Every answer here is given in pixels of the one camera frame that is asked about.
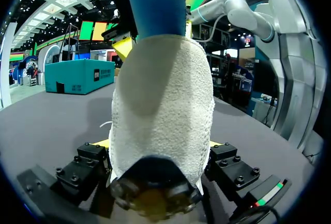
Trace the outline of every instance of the black cable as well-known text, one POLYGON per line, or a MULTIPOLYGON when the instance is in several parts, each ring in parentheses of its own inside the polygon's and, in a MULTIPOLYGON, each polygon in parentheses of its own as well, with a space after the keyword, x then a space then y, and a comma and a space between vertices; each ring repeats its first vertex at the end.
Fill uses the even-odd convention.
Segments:
POLYGON ((279 223, 280 216, 279 216, 278 212, 273 207, 265 205, 265 206, 258 206, 258 207, 253 207, 253 208, 249 209, 248 211, 246 211, 242 215, 240 215, 237 219, 230 221, 229 224, 239 224, 255 214, 258 214, 258 213, 267 214, 269 211, 275 215, 276 223, 279 223))
POLYGON ((306 157, 306 158, 308 158, 308 157, 314 157, 314 156, 318 155, 319 153, 316 153, 316 154, 310 154, 310 155, 305 156, 305 157, 306 157))
POLYGON ((264 120, 266 119, 266 122, 264 123, 265 125, 267 125, 267 123, 268 123, 268 116, 269 116, 269 113, 270 113, 271 108, 272 108, 272 105, 270 104, 269 109, 268 109, 268 112, 267 112, 267 115, 262 120, 262 123, 263 123, 264 120))

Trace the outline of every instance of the yellow bracket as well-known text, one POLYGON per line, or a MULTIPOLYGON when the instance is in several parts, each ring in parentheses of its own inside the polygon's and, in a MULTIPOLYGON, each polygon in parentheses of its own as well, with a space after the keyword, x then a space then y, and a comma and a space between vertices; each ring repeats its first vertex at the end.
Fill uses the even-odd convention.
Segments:
MULTIPOLYGON (((105 148, 108 148, 109 147, 109 139, 102 140, 100 142, 97 142, 97 143, 94 143, 94 144, 91 144, 91 145, 100 145, 100 146, 104 146, 105 148)), ((216 143, 214 141, 210 141, 209 145, 212 147, 214 145, 224 145, 224 144, 216 143)))

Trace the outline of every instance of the green display screen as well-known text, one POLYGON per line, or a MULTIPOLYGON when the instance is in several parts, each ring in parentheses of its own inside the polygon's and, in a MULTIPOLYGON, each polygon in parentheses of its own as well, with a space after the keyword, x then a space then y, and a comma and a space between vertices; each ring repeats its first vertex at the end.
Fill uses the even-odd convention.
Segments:
POLYGON ((117 26, 118 23, 109 23, 108 26, 107 26, 107 30, 111 29, 112 27, 115 27, 117 26))
POLYGON ((13 61, 20 61, 20 60, 23 60, 23 59, 24 59, 23 53, 11 54, 9 61, 13 62, 13 61))
POLYGON ((80 40, 91 40, 92 30, 93 30, 93 22, 92 21, 83 21, 79 39, 80 40))

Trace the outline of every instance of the yellow object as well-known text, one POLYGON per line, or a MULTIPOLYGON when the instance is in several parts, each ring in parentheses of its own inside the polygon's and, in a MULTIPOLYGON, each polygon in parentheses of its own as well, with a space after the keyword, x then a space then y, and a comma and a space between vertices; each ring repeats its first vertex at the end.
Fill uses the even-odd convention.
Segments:
POLYGON ((97 142, 97 143, 91 143, 91 145, 100 145, 100 146, 104 146, 105 148, 108 148, 109 147, 109 139, 106 139, 106 140, 102 140, 100 142, 97 142))
POLYGON ((124 62, 130 51, 132 50, 132 39, 131 37, 127 37, 123 40, 113 43, 112 47, 115 49, 117 55, 124 62))
POLYGON ((185 37, 186 38, 192 38, 192 21, 187 21, 186 22, 186 32, 185 32, 185 37))
POLYGON ((96 22, 94 25, 94 31, 92 35, 92 40, 103 41, 102 33, 106 31, 107 23, 106 22, 96 22))
MULTIPOLYGON (((221 143, 216 143, 214 141, 210 141, 210 146, 214 146, 214 145, 224 145, 224 144, 221 144, 221 143)), ((97 143, 94 143, 94 144, 91 144, 91 145, 100 145, 100 146, 104 146, 105 148, 108 148, 109 147, 109 139, 106 139, 106 140, 102 140, 100 142, 97 142, 97 143)))

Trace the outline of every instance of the black metal bracket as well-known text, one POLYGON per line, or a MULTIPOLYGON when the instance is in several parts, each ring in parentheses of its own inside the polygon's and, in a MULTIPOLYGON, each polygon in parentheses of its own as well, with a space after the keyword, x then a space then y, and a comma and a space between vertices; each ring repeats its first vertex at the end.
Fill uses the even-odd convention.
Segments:
MULTIPOLYGON (((97 185, 105 190, 111 170, 108 152, 103 146, 89 143, 80 146, 77 152, 72 162, 56 169, 56 178, 41 167, 27 170, 17 177, 24 189, 25 202, 36 205, 38 211, 43 213, 41 218, 47 222, 49 218, 54 220, 54 217, 58 218, 58 222, 50 223, 63 223, 64 220, 66 223, 82 223, 96 218, 77 206, 87 200, 97 185)), ((237 148, 228 143, 210 148, 205 175, 208 180, 217 183, 229 201, 237 205, 230 220, 259 204, 274 206, 292 184, 290 180, 281 182, 274 175, 261 181, 260 169, 243 162, 237 155, 237 148)), ((267 214, 254 214, 245 223, 257 223, 267 214)))
MULTIPOLYGON (((229 201, 237 205, 230 220, 261 204, 274 206, 292 185, 289 179, 281 182, 274 175, 261 181, 260 168, 252 168, 243 162, 241 156, 237 155, 237 148, 229 143, 210 148, 205 175, 208 180, 217 183, 229 201)), ((250 220, 257 222, 266 215, 256 214, 250 220)))

